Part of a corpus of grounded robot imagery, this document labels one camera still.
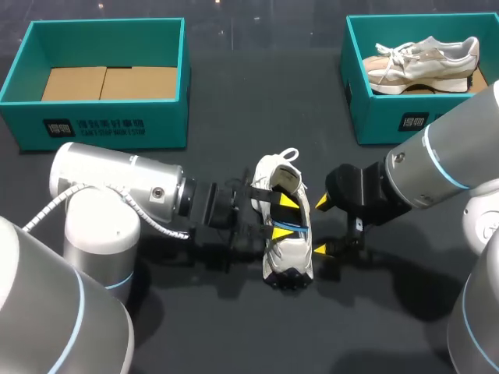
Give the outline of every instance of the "white cable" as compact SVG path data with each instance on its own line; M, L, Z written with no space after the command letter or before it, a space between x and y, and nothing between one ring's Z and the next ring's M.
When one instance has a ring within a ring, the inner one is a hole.
M78 191L85 189L87 187L98 187L96 185L85 185L85 184L78 184L74 185L73 187L70 187L63 193L61 193L59 196L57 196L55 199L53 199L39 214L33 218L26 226L24 226L23 230L25 232L30 232L37 224L40 223L41 220L43 220L50 212L53 211L54 208L57 207L60 203L62 203L64 200L66 200L68 197L71 195L74 195ZM125 202L133 209L135 212L141 217L144 221L146 221L147 224L149 224L152 228L158 230L164 235L170 236L172 238L177 238L181 240L187 240L189 239L189 234L185 232L180 232L180 231L173 231L168 228L164 228L161 226L158 222L153 220L149 215L140 208L139 204L136 203L136 201L131 197L128 192L124 191L122 188L119 188L115 185L109 185L109 184L104 184L104 187L107 187L109 189L112 189L113 191L117 192L124 200Z
M23 227L23 231L30 232L37 224L40 223L41 220L43 220L50 212L52 212L57 207L57 205L62 203L71 195L74 195L78 191L85 189L86 187L88 186L79 184L68 188L66 191L64 191L55 199L53 199L49 204L47 204L47 206L44 209L42 209L39 214L37 214L30 222L28 222L27 225Z

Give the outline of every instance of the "metal screw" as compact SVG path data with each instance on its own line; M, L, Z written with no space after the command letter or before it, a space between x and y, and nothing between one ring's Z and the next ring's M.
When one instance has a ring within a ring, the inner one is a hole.
M395 156L395 162L398 163L403 162L404 158L405 158L405 153L401 152Z
M427 201L428 203L432 203L434 201L431 197L426 195L421 195L420 198Z
M156 187L155 189L153 189L153 196L156 199L160 199L164 193L165 193L165 191L163 191L163 189L161 187Z

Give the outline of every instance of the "shoe tongue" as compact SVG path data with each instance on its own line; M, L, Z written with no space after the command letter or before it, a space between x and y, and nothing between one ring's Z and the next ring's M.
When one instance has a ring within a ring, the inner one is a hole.
M302 183L302 176L291 165L279 164L272 172L271 188L280 185L287 192L293 194Z

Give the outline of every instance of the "logo on box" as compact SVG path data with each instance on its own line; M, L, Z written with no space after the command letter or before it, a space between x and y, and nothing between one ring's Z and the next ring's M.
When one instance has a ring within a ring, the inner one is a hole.
M419 131L424 128L429 113L404 113L398 131Z
M71 122L68 119L44 119L45 128L52 138L70 138L75 136Z

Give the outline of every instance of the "cardboard insert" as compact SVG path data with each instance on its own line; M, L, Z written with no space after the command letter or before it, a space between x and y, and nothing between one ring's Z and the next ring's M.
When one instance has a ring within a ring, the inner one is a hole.
M42 101L174 99L177 68L53 68Z

